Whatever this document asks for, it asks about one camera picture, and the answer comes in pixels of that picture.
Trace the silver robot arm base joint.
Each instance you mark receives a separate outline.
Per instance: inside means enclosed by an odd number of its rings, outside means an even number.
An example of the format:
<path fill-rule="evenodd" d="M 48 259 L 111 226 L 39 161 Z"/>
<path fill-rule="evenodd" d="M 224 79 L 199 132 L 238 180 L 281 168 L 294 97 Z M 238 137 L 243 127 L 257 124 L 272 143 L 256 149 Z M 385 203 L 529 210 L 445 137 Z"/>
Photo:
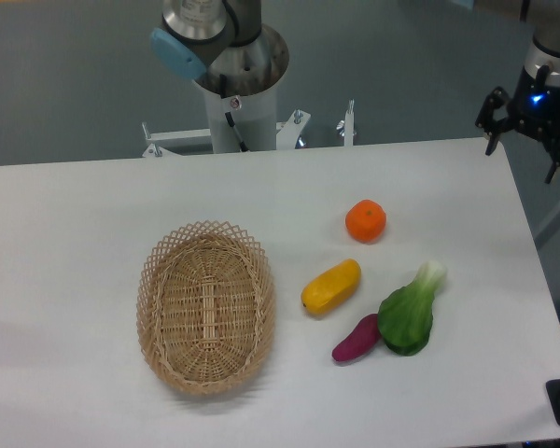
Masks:
<path fill-rule="evenodd" d="M 272 88 L 289 64 L 285 39 L 262 22 L 260 0 L 164 1 L 150 46 L 173 74 L 222 98 Z"/>

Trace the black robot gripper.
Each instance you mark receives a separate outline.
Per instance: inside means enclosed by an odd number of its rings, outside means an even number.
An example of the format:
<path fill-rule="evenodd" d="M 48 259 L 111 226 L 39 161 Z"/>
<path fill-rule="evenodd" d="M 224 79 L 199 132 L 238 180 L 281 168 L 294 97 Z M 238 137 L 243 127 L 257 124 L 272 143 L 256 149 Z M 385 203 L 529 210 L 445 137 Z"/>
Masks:
<path fill-rule="evenodd" d="M 501 87 L 495 87 L 484 98 L 475 120 L 475 126 L 487 138 L 486 156 L 494 153 L 500 136 L 511 130 L 511 119 L 518 133 L 545 140 L 544 148 L 552 160 L 544 179 L 546 184 L 560 169 L 560 86 L 554 84 L 556 78 L 551 65 L 539 66 L 534 76 L 523 70 L 512 99 Z M 505 115 L 496 119 L 495 113 L 500 109 Z"/>

